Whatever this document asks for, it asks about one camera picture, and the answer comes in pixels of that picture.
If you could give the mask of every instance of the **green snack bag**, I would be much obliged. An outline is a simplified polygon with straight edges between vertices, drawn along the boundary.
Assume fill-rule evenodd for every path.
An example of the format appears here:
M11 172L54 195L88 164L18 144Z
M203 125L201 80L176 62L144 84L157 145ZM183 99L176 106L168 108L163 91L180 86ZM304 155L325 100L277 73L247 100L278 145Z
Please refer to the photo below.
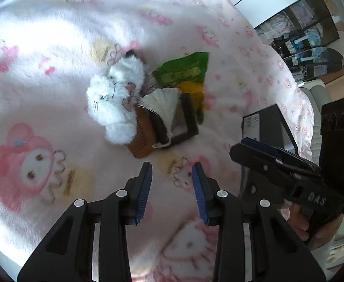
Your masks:
M195 52L183 58L170 60L154 72L160 86L175 87L184 81L203 83L207 71L208 52Z

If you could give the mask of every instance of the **bed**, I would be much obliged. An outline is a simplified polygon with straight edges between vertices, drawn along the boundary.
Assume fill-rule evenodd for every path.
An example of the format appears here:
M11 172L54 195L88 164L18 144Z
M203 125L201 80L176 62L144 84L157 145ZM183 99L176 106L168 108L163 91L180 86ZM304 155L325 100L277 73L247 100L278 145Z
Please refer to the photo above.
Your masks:
M90 78L130 49L151 70L209 52L199 135L144 159L87 113ZM210 281L218 231L198 217L191 166L236 194L242 117L275 103L311 159L308 98L228 0L0 0L0 251L22 266L75 199L104 199L149 161L145 218L126 231L133 280ZM97 266L94 253L96 280Z

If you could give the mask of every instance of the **human hand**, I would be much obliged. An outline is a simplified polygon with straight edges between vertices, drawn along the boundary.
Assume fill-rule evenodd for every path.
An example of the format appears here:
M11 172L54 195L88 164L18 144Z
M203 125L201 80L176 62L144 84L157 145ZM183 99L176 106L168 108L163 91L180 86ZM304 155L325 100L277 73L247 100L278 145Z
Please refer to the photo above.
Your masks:
M318 247L330 242L333 236L335 236L337 233L342 220L343 215L340 215L335 220L322 226L314 235L315 238L312 239L314 241L312 250L315 250ZM287 220L287 222L302 241L306 241L309 238L309 233L307 233L307 230L309 229L309 222L308 219L301 213L300 205L292 204L290 206L290 218Z

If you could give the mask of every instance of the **pink blanket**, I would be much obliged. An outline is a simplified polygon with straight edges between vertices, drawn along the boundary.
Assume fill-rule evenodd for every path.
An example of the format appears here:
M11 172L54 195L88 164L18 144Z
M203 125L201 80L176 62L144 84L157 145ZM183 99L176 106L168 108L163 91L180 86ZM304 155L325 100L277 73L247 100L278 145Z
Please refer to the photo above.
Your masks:
M152 70L210 54L199 135L144 160L106 142L86 111L90 78L130 48ZM76 198L104 199L150 161L146 216L127 229L132 276L209 281L217 229L198 218L191 166L236 193L228 152L242 117L274 103L309 158L309 100L228 0L0 0L0 251L24 264Z

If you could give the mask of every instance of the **white plush toy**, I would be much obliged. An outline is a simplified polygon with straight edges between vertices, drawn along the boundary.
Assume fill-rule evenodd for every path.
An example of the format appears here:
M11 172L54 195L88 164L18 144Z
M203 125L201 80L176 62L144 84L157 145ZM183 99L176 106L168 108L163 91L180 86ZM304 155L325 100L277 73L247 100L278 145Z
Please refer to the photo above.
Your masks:
M108 71L95 75L86 95L89 115L106 127L113 144L128 144L137 133L134 105L139 100L144 70L142 61L130 51Z

